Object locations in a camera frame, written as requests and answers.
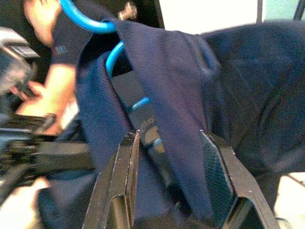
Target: dark blue cloth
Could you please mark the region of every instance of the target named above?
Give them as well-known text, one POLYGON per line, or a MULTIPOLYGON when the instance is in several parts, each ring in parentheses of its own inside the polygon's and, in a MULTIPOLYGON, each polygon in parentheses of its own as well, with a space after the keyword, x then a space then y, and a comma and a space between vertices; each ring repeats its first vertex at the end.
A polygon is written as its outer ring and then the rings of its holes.
MULTIPOLYGON (((263 23, 190 35, 111 20, 151 100, 167 156, 197 218, 213 216, 201 129, 223 137, 255 176, 304 171, 304 24, 263 23)), ((118 41, 116 34, 93 35, 78 64, 80 120, 97 171, 132 130, 104 66, 118 41)), ((167 212, 172 203, 144 155, 138 176, 136 220, 167 212)), ((71 179, 73 192, 66 198, 77 197, 73 187, 82 185, 86 182, 71 179)), ((65 191, 64 185, 55 188, 65 191)), ((58 206, 65 201, 50 196, 58 206)), ((88 198, 74 201, 88 203, 88 198)), ((75 219, 81 225, 76 212, 64 214, 66 225, 75 225, 75 219)))

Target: white wall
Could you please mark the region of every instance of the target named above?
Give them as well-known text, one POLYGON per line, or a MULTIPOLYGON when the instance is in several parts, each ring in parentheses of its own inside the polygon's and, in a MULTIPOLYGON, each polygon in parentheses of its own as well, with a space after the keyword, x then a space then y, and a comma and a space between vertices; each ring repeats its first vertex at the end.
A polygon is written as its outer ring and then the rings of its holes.
POLYGON ((160 0, 167 30, 203 33, 256 22, 257 0, 160 0))

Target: person's arm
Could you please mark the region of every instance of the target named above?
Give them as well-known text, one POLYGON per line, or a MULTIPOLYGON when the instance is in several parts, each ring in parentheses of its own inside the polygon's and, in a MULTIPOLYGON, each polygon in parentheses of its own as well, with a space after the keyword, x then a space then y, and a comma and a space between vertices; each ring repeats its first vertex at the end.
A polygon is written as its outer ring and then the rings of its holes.
POLYGON ((61 127, 61 116, 74 93, 75 66, 52 64, 46 78, 45 86, 30 82, 29 88, 37 98, 26 100, 16 111, 19 115, 45 116, 47 113, 57 115, 56 123, 46 134, 56 134, 61 127))

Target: dark shirt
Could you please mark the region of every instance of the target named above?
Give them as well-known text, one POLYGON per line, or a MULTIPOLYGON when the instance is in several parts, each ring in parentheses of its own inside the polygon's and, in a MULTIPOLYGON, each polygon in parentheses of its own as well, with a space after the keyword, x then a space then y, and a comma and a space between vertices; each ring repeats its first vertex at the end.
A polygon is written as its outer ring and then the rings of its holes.
MULTIPOLYGON (((84 15, 96 21, 113 17, 106 8, 90 0, 76 0, 74 4, 84 15)), ((64 11, 60 12, 53 30, 51 64, 77 64, 81 50, 91 34, 72 22, 64 11)))

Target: metal bolt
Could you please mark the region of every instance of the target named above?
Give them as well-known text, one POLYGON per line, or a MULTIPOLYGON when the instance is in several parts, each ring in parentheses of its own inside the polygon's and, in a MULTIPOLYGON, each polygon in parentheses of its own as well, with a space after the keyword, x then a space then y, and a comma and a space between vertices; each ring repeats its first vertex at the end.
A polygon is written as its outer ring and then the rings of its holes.
POLYGON ((130 1, 125 4, 125 10, 118 13, 118 18, 122 21, 127 19, 136 19, 138 16, 137 7, 130 1))

